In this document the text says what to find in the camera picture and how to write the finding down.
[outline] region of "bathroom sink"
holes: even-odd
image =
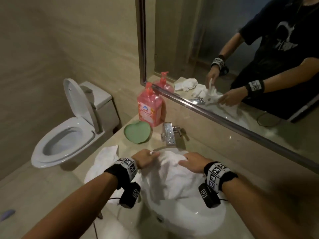
[[[185,154],[187,151],[178,148],[160,148],[156,151],[172,151]],[[184,199],[161,200],[154,203],[147,188],[141,192],[142,198],[151,210],[152,215],[168,231],[181,236],[204,236],[213,233],[224,221],[226,207],[224,202],[209,209],[200,193],[197,197]]]

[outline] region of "purple object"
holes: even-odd
[[[16,211],[15,210],[8,210],[3,212],[0,215],[0,221],[4,221],[5,219],[8,219],[10,216],[12,216]]]

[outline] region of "green soap dish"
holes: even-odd
[[[147,122],[137,121],[124,128],[125,137],[132,143],[139,144],[145,142],[151,133],[151,126]]]

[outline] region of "chrome faucet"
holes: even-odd
[[[181,127],[173,126],[171,122],[164,122],[161,133],[162,142],[166,142],[167,146],[176,145],[175,133],[181,136]]]

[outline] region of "mirror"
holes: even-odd
[[[141,83],[318,168],[319,0],[139,1]]]

